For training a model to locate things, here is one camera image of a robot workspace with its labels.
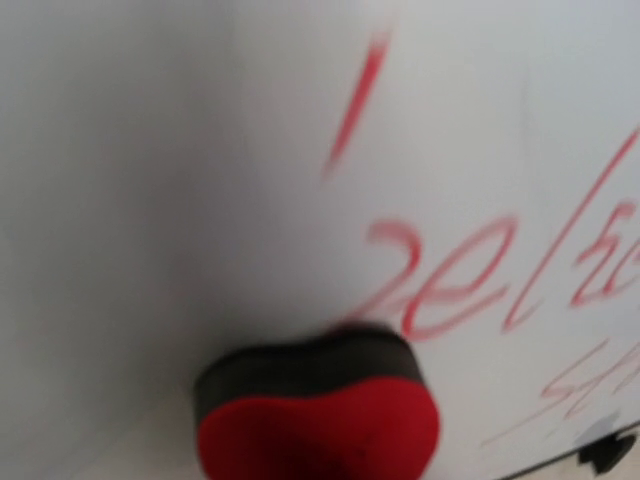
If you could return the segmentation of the white whiteboard black frame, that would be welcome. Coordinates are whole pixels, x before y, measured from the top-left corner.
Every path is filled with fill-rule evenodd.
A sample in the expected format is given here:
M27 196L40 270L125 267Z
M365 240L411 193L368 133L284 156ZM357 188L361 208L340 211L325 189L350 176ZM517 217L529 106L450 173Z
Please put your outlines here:
M351 323L417 479L639 443L635 1L5 1L1 475L209 479L193 390Z

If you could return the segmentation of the red black whiteboard eraser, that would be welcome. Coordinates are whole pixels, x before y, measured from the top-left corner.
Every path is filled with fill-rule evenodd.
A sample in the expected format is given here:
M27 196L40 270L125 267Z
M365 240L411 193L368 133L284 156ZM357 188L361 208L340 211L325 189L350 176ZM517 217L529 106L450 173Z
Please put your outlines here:
M364 322L231 352L193 402L209 479L417 479L441 427L409 343Z

